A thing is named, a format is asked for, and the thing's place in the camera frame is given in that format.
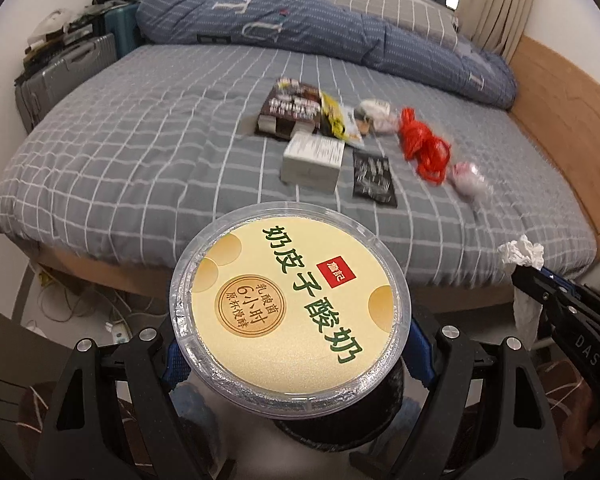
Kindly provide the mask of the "grey checked pillow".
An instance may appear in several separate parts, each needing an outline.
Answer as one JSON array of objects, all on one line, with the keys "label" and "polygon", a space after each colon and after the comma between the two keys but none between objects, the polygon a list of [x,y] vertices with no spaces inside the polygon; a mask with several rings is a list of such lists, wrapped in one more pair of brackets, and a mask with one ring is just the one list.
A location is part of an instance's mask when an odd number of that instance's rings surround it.
[{"label": "grey checked pillow", "polygon": [[332,0],[336,6],[416,32],[441,47],[458,45],[457,20],[450,10],[429,0]]}]

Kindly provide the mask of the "clear bag with tag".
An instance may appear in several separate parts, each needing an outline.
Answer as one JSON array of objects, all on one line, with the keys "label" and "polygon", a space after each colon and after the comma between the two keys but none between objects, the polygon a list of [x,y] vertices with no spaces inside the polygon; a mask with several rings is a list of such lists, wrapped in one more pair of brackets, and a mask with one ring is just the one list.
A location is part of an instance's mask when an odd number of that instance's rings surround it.
[{"label": "clear bag with tag", "polygon": [[400,128],[400,115],[386,101],[367,99],[354,108],[358,131],[366,134],[395,134]]}]

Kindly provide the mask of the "red plastic bag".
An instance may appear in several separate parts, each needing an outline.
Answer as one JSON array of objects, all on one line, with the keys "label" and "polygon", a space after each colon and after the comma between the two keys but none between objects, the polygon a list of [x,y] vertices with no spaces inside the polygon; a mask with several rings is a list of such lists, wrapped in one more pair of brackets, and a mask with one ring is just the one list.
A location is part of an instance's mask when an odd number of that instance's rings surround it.
[{"label": "red plastic bag", "polygon": [[401,110],[398,137],[404,158],[416,162],[419,177],[434,185],[442,184],[451,160],[451,144],[417,120],[412,108]]}]

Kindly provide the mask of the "black lined trash bin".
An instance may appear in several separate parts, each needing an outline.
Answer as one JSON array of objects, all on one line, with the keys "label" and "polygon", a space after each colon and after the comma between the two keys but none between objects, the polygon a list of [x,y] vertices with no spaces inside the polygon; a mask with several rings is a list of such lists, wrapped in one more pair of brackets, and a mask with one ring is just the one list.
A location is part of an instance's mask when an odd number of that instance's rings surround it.
[{"label": "black lined trash bin", "polygon": [[276,420],[275,426],[302,445],[326,453],[359,448],[379,437],[402,408],[404,366],[399,361],[362,400],[326,416]]}]

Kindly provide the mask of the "yellow snack wrapper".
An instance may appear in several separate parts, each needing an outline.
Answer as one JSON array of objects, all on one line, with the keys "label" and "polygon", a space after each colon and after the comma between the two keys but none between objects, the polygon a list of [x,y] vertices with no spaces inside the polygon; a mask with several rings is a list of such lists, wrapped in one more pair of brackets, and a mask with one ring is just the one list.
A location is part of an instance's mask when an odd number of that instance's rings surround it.
[{"label": "yellow snack wrapper", "polygon": [[358,128],[351,107],[343,106],[328,93],[321,92],[321,134],[344,142],[351,148],[365,148],[363,135]]}]

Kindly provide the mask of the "yellow yogurt cup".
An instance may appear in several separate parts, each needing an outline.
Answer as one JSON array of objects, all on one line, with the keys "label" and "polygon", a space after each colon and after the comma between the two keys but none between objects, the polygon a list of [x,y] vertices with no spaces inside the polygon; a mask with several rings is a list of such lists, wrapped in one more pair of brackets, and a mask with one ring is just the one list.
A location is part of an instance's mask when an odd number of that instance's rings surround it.
[{"label": "yellow yogurt cup", "polygon": [[369,229],[321,206],[224,214],[178,259],[171,322],[211,390],[267,418],[336,413],[399,361],[412,322],[396,258]]}]

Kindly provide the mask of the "white power strip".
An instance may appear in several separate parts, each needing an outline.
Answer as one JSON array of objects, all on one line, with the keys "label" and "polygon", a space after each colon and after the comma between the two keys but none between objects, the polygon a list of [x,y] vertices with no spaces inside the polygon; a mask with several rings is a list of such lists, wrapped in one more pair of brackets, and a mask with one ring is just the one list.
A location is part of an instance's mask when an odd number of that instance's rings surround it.
[{"label": "white power strip", "polygon": [[132,333],[124,321],[106,322],[105,327],[113,344],[126,344],[132,339]]}]

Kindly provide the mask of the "black sachet packet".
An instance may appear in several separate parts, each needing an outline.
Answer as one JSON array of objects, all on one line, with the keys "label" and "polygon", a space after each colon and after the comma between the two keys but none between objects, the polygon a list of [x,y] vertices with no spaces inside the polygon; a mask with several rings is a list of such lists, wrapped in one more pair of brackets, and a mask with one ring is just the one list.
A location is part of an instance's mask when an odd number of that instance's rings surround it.
[{"label": "black sachet packet", "polygon": [[386,156],[355,150],[352,160],[353,195],[372,200],[382,206],[396,208],[398,200],[389,159]]}]

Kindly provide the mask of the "beige curtain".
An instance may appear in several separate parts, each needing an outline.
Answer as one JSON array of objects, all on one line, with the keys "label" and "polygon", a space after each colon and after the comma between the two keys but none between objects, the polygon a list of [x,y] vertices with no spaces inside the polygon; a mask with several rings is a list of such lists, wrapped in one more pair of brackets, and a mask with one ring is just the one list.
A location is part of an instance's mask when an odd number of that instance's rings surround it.
[{"label": "beige curtain", "polygon": [[460,0],[460,34],[509,63],[526,28],[533,0]]}]

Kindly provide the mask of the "white cardboard box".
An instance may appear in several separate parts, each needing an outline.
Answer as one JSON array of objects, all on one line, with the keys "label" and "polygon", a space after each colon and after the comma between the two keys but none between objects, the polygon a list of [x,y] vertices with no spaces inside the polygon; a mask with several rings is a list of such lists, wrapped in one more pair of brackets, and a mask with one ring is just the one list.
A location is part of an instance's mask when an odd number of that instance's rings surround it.
[{"label": "white cardboard box", "polygon": [[280,180],[324,193],[335,192],[345,147],[341,140],[296,133],[285,148]]}]

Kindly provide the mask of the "white tissue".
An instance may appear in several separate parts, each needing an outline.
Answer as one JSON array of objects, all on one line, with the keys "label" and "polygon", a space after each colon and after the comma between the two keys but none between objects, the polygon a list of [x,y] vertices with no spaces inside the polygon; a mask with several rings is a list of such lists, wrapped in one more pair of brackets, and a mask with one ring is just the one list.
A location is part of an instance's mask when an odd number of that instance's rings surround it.
[{"label": "white tissue", "polygon": [[534,279],[544,266],[544,246],[533,243],[527,235],[498,246],[501,267],[514,285],[514,320],[518,338],[530,350],[538,336],[543,310],[539,300],[533,298]]}]

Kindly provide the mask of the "teal suitcase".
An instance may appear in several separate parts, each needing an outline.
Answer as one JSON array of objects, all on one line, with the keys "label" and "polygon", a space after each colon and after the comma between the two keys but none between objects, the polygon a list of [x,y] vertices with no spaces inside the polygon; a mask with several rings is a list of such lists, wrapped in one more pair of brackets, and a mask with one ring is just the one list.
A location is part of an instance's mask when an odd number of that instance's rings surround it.
[{"label": "teal suitcase", "polygon": [[104,15],[105,32],[114,35],[117,58],[124,58],[145,43],[136,19],[139,6],[138,3],[118,6]]}]

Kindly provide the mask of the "grey suitcase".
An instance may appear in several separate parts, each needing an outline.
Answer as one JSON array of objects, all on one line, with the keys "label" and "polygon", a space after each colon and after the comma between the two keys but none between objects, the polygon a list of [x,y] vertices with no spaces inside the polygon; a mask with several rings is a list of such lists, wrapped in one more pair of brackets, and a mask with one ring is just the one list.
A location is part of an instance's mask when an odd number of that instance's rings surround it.
[{"label": "grey suitcase", "polygon": [[26,133],[80,84],[117,61],[116,40],[107,34],[82,41],[37,72],[15,80],[15,102]]}]

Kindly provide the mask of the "brown cookie box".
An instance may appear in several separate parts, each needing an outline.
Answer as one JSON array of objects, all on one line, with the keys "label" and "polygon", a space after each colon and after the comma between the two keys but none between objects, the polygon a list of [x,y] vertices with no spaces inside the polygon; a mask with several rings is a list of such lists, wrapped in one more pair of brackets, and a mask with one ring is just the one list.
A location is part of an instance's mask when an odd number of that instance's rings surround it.
[{"label": "brown cookie box", "polygon": [[317,133],[322,123],[320,90],[297,79],[278,78],[263,103],[257,132],[289,141],[296,133]]}]

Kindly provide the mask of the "clear plastic bag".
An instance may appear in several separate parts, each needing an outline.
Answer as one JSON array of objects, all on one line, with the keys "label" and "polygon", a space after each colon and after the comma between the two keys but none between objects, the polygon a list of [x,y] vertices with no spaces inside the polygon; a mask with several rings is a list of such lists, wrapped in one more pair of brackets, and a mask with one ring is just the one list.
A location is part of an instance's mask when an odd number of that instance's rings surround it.
[{"label": "clear plastic bag", "polygon": [[456,192],[470,202],[485,202],[492,195],[492,186],[473,162],[455,164],[450,179]]}]

